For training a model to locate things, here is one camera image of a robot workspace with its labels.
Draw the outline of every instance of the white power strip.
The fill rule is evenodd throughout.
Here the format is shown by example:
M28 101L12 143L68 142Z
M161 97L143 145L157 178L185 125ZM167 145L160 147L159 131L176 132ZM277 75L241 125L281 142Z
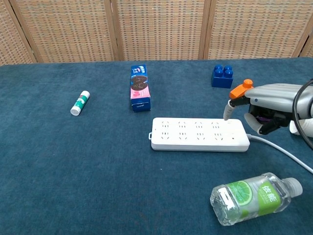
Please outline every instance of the white power strip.
M237 119L157 117L149 139L154 150L245 152L250 145Z

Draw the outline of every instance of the black cable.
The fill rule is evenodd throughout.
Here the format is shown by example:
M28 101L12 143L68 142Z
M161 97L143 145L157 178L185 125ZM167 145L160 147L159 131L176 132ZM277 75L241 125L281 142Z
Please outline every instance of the black cable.
M297 104L298 104L298 101L299 101L299 97L301 96L301 94L304 92L304 90L310 84L313 84L313 79L311 79L306 84L304 84L300 88L300 90L298 90L297 94L295 95L293 103L292 103L292 118L294 120L294 124L297 127L297 130L298 130L299 134L302 136L302 138L304 139L305 143L313 150L313 143L310 141L310 139L306 136L306 134L304 133L303 129L301 128L300 123L299 123L298 112L297 112Z

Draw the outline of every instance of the water bottle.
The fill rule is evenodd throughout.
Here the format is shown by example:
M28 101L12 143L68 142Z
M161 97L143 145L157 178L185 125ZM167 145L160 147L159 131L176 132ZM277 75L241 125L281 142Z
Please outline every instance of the water bottle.
M265 173L213 188L210 203L220 224L227 226L280 212L301 194L302 186L295 178L281 180Z

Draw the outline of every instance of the blue tablecloth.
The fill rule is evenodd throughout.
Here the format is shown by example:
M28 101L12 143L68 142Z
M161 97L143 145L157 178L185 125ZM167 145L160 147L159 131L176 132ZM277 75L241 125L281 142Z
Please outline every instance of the blue tablecloth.
M311 58L147 61L151 111L133 113L130 68L141 62L0 67L0 234L313 234L313 175L263 143L245 153L154 151L156 117L222 118L230 89L212 88L216 64L234 70L232 88L304 84ZM70 109L82 90L80 116ZM244 121L248 106L238 108ZM288 128L265 136L313 166L313 152ZM303 194L283 212L221 226L214 186L272 172Z

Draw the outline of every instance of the bottle label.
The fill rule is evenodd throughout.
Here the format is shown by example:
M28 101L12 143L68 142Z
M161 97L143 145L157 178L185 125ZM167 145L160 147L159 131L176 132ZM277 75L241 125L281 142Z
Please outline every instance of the bottle label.
M281 204L276 189L265 177L254 177L227 185L241 210L241 219L274 212Z
M74 106L79 107L80 109L83 109L83 106L85 105L87 101L87 97L84 95L80 95L76 101L76 103L74 104Z

